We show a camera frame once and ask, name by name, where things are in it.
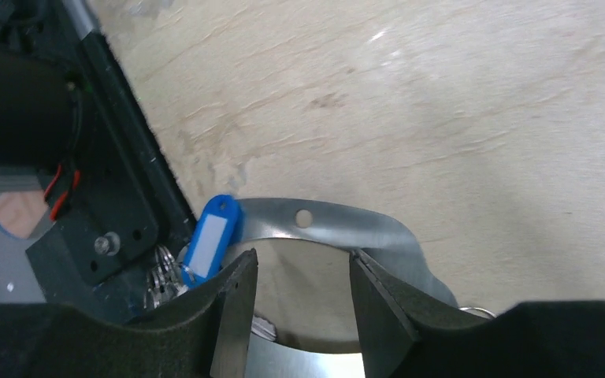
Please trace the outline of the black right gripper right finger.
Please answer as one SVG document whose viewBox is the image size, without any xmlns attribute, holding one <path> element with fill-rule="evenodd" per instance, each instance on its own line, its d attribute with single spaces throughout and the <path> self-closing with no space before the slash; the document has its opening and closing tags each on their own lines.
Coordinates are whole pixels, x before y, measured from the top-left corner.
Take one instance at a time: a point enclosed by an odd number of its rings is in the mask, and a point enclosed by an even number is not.
<svg viewBox="0 0 605 378">
<path fill-rule="evenodd" d="M 350 257 L 368 377 L 605 377 L 605 301 L 523 302 L 486 319 Z"/>
</svg>

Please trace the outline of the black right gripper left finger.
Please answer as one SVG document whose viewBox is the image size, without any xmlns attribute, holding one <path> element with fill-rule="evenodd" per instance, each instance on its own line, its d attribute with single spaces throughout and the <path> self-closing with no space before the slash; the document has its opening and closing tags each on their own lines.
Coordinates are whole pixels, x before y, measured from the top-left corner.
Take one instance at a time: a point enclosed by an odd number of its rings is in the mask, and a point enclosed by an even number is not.
<svg viewBox="0 0 605 378">
<path fill-rule="evenodd" d="M 246 251 L 127 325 L 67 305 L 0 305 L 0 377 L 242 377 L 257 278 Z"/>
</svg>

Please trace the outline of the large metal keyring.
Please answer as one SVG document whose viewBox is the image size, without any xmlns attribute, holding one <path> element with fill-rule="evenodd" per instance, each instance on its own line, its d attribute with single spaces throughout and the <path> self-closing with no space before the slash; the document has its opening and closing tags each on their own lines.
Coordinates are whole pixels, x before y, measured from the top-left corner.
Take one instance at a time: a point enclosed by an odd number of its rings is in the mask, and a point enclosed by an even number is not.
<svg viewBox="0 0 605 378">
<path fill-rule="evenodd" d="M 362 250 L 382 268 L 414 287 L 423 296 L 419 302 L 420 318 L 437 321 L 449 313 L 456 328 L 474 325 L 492 318 L 492 313 L 476 307 L 458 306 L 448 287 L 430 271 L 414 234 L 402 223 L 384 214 L 365 209 L 293 198 L 236 199 L 242 216 L 225 253 L 225 263 L 238 258 L 230 251 L 235 244 L 267 239 L 300 240 L 337 250 Z M 168 306 L 185 291 L 181 262 L 187 251 L 180 253 L 176 268 L 166 265 L 169 253 L 158 251 L 162 260 L 160 279 L 153 276 L 146 296 L 146 309 Z"/>
</svg>

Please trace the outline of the key with blue tag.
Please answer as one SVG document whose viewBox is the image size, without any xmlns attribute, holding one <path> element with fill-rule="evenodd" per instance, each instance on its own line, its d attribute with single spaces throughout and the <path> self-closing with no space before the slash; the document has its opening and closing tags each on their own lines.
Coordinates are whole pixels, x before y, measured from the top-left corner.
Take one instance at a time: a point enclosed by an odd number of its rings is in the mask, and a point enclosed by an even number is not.
<svg viewBox="0 0 605 378">
<path fill-rule="evenodd" d="M 231 195 L 216 195 L 206 203 L 181 262 L 186 287 L 198 287 L 219 273 L 241 216 L 241 207 Z"/>
</svg>

